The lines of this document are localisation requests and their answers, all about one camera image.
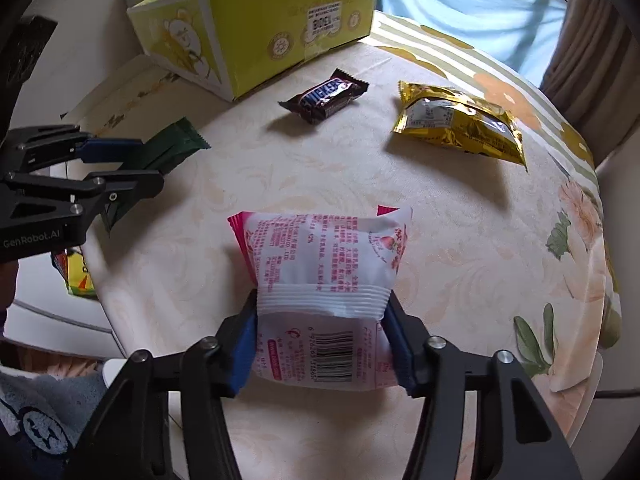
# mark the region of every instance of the human hand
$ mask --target human hand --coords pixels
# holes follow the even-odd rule
[[[0,264],[0,319],[14,300],[17,276],[18,262]]]

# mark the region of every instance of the cardboard box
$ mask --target cardboard box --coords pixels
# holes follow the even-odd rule
[[[370,33],[376,0],[144,0],[129,8],[145,53],[232,101]]]

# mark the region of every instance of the barcode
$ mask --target barcode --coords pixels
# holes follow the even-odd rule
[[[315,334],[316,381],[350,383],[353,379],[353,332]]]

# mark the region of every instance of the curtain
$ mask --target curtain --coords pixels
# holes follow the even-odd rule
[[[640,45],[609,0],[570,0],[540,89],[596,165],[640,127]]]

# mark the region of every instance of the person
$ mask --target person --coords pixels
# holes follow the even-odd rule
[[[15,298],[18,263],[0,264],[0,328]],[[102,375],[57,380],[0,369],[0,479],[60,480],[106,391]]]

